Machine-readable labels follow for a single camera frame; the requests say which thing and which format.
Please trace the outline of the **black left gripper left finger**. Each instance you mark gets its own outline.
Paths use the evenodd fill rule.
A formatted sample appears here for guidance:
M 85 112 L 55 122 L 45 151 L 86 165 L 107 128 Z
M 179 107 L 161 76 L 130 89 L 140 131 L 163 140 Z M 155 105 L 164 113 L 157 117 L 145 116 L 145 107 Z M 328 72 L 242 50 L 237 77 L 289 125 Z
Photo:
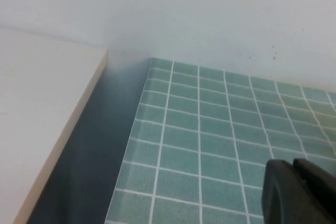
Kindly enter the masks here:
M 264 223 L 321 222 L 321 212 L 290 163 L 269 160 L 262 190 Z

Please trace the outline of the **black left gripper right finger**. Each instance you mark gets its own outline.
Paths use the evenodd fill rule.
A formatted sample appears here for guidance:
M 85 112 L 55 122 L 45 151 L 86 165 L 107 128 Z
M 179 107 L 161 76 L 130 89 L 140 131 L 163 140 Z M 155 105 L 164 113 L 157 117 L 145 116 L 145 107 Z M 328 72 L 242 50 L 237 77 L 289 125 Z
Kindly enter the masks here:
M 330 223 L 335 223 L 335 177 L 304 158 L 295 158 L 292 165 L 312 195 L 319 212 Z

